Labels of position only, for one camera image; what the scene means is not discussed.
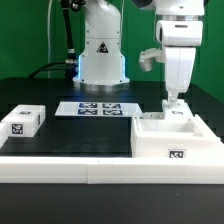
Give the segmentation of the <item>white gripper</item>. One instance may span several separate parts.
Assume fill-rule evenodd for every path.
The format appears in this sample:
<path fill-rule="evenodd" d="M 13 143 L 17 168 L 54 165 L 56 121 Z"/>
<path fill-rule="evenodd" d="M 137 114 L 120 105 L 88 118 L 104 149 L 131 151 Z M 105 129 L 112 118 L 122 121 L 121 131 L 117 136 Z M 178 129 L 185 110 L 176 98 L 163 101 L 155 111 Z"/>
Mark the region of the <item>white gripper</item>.
<path fill-rule="evenodd" d="M 196 48 L 202 42 L 201 21 L 165 21 L 156 24 L 156 38 L 162 45 L 168 104 L 177 102 L 177 94 L 188 90 Z"/>

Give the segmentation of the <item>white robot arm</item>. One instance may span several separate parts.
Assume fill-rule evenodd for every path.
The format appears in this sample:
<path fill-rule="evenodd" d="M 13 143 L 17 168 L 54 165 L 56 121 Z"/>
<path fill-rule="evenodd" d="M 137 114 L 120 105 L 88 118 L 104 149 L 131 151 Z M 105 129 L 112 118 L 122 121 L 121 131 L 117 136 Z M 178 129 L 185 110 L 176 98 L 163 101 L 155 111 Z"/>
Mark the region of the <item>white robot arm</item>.
<path fill-rule="evenodd" d="M 165 84 L 170 104 L 188 90 L 196 48 L 201 45 L 204 0 L 132 0 L 140 9 L 155 12 L 158 49 L 140 54 L 144 71 L 154 60 L 165 65 Z M 106 0 L 87 0 L 85 4 L 85 48 L 78 59 L 78 75 L 73 83 L 92 90 L 109 90 L 126 85 L 125 57 L 121 53 L 121 14 Z"/>

